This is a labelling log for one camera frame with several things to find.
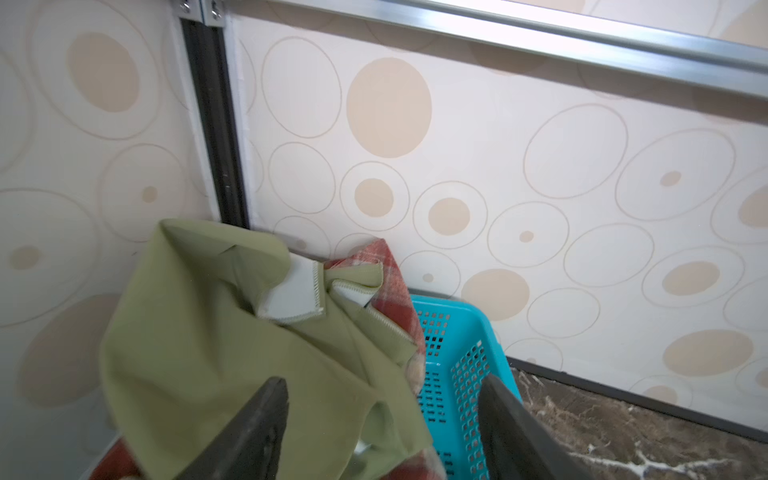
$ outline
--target laundry basket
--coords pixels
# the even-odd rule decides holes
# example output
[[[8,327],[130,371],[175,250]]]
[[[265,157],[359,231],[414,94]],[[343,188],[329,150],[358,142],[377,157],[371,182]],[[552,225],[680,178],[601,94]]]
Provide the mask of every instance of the laundry basket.
[[[483,377],[493,373],[520,399],[488,317],[468,303],[412,296],[426,343],[419,405],[448,478],[488,480],[478,428]]]

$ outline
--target patterned wall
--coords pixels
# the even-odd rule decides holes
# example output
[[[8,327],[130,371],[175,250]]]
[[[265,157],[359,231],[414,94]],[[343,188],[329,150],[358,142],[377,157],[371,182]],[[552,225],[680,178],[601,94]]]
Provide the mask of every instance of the patterned wall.
[[[144,243],[211,217],[188,69],[164,0],[0,7],[0,478],[78,478],[116,435],[98,344]]]
[[[768,48],[766,0],[537,3]],[[768,103],[235,6],[255,224],[384,237],[508,355],[768,430]]]

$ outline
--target aluminum rail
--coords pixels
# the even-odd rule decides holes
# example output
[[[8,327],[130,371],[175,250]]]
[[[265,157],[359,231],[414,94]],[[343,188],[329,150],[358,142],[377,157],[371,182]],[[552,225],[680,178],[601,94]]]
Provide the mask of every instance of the aluminum rail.
[[[505,0],[273,0],[768,99],[768,50]]]

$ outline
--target floor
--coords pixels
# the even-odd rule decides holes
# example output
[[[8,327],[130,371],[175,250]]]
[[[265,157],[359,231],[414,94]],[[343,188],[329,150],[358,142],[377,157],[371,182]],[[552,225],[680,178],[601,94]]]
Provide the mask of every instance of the floor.
[[[512,372],[526,409],[595,480],[768,480],[768,444]]]

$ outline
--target green cloth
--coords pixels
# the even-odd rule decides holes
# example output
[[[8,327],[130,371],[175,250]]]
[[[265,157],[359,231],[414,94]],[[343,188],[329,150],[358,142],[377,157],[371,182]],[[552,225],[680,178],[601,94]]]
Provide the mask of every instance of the green cloth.
[[[381,266],[321,269],[317,316],[257,318],[289,269],[274,235],[158,225],[101,345],[104,393],[149,478],[177,475],[271,376],[290,403],[279,480],[379,478],[432,444],[404,375],[412,340],[344,296],[375,292]]]

